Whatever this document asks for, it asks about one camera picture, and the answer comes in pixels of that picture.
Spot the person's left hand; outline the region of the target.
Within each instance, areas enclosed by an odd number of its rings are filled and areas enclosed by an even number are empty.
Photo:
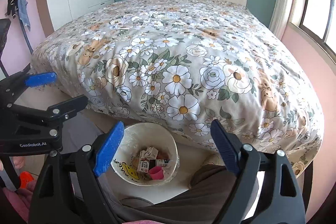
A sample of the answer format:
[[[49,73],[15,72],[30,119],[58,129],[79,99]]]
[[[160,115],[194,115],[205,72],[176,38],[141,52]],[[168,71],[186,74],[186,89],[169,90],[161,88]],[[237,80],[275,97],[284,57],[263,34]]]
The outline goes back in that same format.
[[[25,166],[26,159],[24,156],[9,157],[9,159],[15,169],[22,169]]]

